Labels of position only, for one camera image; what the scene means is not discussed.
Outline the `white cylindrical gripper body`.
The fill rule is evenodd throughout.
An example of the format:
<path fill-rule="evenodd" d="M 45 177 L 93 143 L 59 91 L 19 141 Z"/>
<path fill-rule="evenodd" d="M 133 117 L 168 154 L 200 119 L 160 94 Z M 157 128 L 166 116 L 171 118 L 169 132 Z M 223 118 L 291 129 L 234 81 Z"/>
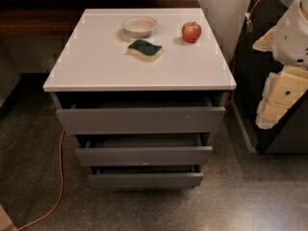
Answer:
<path fill-rule="evenodd" d="M 295 0 L 278 20 L 271 47 L 276 61 L 308 66 L 308 0 Z"/>

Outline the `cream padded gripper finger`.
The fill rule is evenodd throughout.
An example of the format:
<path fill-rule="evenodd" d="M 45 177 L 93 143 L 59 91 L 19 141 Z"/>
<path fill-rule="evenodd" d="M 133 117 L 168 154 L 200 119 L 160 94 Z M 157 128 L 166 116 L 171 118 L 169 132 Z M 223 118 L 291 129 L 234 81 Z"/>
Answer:
<path fill-rule="evenodd" d="M 272 51 L 271 45 L 275 32 L 276 32 L 276 27 L 273 26 L 263 36 L 261 36 L 253 43 L 252 48 L 254 50 L 261 52 L 271 52 Z"/>
<path fill-rule="evenodd" d="M 271 129 L 308 90 L 308 69 L 285 65 L 279 73 L 271 72 L 264 85 L 255 123 Z"/>

